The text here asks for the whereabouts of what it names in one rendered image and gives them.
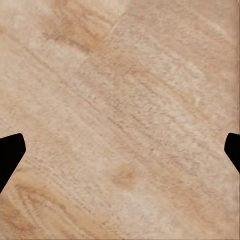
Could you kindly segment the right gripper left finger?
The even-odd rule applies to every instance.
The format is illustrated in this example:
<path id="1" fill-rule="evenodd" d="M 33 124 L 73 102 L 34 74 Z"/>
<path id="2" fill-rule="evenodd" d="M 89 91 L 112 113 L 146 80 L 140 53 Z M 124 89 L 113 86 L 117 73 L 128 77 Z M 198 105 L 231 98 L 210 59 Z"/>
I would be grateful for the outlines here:
<path id="1" fill-rule="evenodd" d="M 0 193 L 26 152 L 21 133 L 0 138 Z"/>

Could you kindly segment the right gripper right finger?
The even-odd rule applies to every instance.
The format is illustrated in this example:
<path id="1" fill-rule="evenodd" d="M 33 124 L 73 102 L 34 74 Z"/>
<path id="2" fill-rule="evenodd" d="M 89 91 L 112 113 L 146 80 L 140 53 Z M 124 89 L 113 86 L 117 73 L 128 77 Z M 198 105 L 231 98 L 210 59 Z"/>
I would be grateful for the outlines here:
<path id="1" fill-rule="evenodd" d="M 240 173 L 240 135 L 228 133 L 224 151 Z"/>

